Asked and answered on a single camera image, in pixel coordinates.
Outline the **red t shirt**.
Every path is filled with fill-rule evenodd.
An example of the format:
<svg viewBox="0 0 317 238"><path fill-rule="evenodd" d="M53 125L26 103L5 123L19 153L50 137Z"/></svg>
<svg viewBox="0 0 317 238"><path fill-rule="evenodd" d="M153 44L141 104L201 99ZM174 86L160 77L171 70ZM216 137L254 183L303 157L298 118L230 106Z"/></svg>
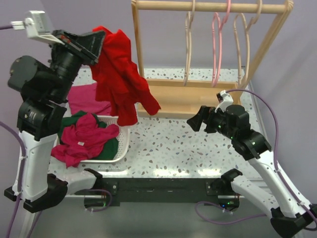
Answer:
<svg viewBox="0 0 317 238"><path fill-rule="evenodd" d="M118 117L119 126L130 126L138 122L136 103L141 103L149 115L157 114L161 107L132 61L130 39L120 29L112 33L98 26L93 31L103 31L106 34L99 62L90 67L92 78L97 83L96 101L110 102L110 115Z"/></svg>

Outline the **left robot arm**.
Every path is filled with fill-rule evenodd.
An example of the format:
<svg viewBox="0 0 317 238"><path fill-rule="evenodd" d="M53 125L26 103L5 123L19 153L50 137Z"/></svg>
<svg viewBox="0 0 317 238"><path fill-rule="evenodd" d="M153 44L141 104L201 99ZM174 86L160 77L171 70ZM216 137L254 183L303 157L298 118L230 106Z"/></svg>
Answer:
<svg viewBox="0 0 317 238"><path fill-rule="evenodd" d="M98 194L102 175L85 169L69 175L48 172L51 151L66 112L64 104L79 69L95 65L101 54L104 31L76 35L53 31L50 65L34 57L21 56L10 68L8 86L18 91L22 104L18 111L18 139L21 141L16 181L4 191L12 201L37 213L57 206L67 195L87 190Z"/></svg>

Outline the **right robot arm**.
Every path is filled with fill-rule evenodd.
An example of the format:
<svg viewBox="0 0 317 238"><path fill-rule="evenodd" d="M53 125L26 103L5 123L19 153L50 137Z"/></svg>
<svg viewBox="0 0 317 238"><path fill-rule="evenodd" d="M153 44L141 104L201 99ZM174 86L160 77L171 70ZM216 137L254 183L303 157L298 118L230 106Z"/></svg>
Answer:
<svg viewBox="0 0 317 238"><path fill-rule="evenodd" d="M270 192L252 183L237 169L216 179L213 188L227 195L235 192L247 198L269 218L283 238L306 230L316 220L317 206L294 188L284 170L274 163L271 145L261 133L251 129L249 114L243 106L230 105L225 110L202 106L187 124L197 132L202 123L206 124L206 133L218 132L231 140L234 150L259 173Z"/></svg>

